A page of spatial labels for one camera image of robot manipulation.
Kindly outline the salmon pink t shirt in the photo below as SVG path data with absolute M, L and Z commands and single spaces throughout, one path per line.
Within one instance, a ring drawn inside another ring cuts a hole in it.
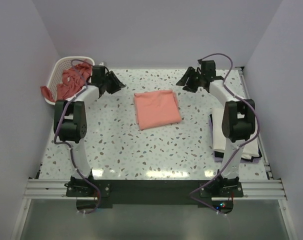
M 177 124 L 182 121 L 177 95 L 172 90 L 135 93 L 134 105 L 140 130 Z

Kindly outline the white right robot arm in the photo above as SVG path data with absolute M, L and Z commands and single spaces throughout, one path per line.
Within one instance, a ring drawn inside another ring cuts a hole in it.
M 224 197 L 240 187 L 239 166 L 243 150 L 257 137 L 251 137 L 258 132 L 255 102 L 243 99 L 228 88 L 226 77 L 217 75 L 215 61 L 199 59 L 198 63 L 200 67 L 195 69 L 190 66 L 176 85 L 191 93 L 202 87 L 223 105 L 221 130 L 225 137 L 225 150 L 222 167 L 216 176 L 190 194 L 208 190 L 213 195 Z

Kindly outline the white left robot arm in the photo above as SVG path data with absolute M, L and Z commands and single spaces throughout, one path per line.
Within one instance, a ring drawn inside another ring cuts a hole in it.
M 105 65 L 93 65 L 91 69 L 92 74 L 87 78 L 76 70 L 75 72 L 84 81 L 84 86 L 68 99 L 56 101 L 53 142 L 55 145 L 66 145 L 70 153 L 73 174 L 66 186 L 68 192 L 77 197 L 95 196 L 99 198 L 101 193 L 94 184 L 92 169 L 85 150 L 86 102 L 95 101 L 104 93 L 114 94 L 126 85 Z

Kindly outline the dark red t shirt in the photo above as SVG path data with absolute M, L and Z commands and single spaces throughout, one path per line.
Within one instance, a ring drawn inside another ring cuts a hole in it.
M 41 94 L 51 103 L 57 100 L 67 100 L 78 93 L 84 86 L 85 81 L 92 74 L 92 66 L 89 63 L 81 62 L 74 67 L 63 67 L 56 65 L 48 83 L 48 86 L 41 86 Z

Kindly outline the white perforated plastic basket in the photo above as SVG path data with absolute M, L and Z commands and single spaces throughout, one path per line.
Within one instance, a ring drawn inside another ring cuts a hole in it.
M 95 61 L 88 56 L 67 56 L 59 59 L 51 72 L 41 94 L 50 105 L 57 100 L 67 100 L 78 93 L 92 75 Z

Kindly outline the white folded t shirt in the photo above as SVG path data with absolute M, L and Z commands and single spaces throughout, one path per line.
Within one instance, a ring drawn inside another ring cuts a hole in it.
M 223 158 L 226 148 L 226 138 L 222 132 L 223 108 L 213 108 L 211 110 L 210 120 L 212 124 L 212 147 L 216 158 Z M 245 145 L 241 159 L 252 162 L 254 159 L 260 159 L 262 154 L 259 149 L 257 139 Z

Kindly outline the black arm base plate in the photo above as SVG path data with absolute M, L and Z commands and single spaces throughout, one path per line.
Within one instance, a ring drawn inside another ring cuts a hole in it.
M 209 180 L 93 180 L 101 196 L 84 194 L 66 196 L 76 198 L 77 210 L 111 209 L 115 205 L 196 205 L 199 208 L 212 208 L 219 213 L 230 213 L 234 199 L 244 196 L 242 184 L 232 191 L 211 194 L 209 190 L 191 192 Z

